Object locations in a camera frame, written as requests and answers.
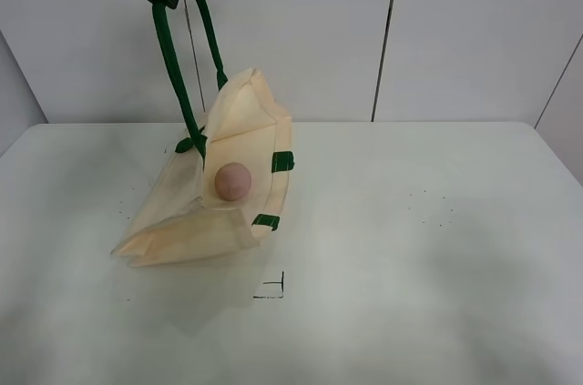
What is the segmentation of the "cream linen bag green handles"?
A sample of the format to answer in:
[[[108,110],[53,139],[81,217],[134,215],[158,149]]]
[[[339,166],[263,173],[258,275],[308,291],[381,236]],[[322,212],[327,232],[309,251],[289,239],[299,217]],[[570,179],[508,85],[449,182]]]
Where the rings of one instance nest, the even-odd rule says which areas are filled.
[[[206,0],[199,8],[217,72],[218,95],[199,125],[180,71],[166,6],[152,6],[169,80],[186,124],[186,136],[162,169],[113,254],[133,267],[213,258],[259,246],[275,231],[295,166],[292,118],[256,68],[227,77]],[[218,197],[214,178],[231,162],[251,173],[249,194]]]

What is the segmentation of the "pink peach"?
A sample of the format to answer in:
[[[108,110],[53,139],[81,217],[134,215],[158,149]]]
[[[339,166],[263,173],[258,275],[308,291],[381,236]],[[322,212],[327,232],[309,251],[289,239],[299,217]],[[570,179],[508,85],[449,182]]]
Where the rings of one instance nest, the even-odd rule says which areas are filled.
[[[222,166],[214,178],[218,197],[226,201],[237,201],[245,198],[251,190],[251,183],[250,171],[237,162]]]

